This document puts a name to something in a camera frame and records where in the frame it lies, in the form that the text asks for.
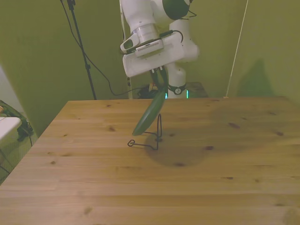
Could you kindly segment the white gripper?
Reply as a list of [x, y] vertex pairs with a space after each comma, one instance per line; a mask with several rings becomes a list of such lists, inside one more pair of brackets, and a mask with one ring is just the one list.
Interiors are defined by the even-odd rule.
[[168, 75], [164, 65], [181, 60], [184, 57], [184, 48], [181, 42], [182, 35], [175, 32], [167, 37], [138, 47], [135, 52], [123, 56], [123, 67], [126, 76], [133, 77], [150, 71], [155, 86], [161, 86], [158, 79], [159, 68], [163, 79], [162, 90], [168, 91]]

